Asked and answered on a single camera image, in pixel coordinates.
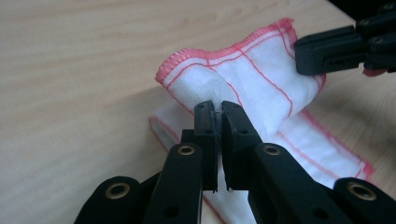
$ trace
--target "wooden table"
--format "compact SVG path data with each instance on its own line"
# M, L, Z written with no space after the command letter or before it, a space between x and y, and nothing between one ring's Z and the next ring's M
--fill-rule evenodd
M165 151L148 116L173 52L215 50L282 17L299 36L352 24L326 1L12 1L0 4L0 222L71 223L115 175L143 181ZM313 115L396 198L396 77L333 73ZM219 222L204 205L203 223Z

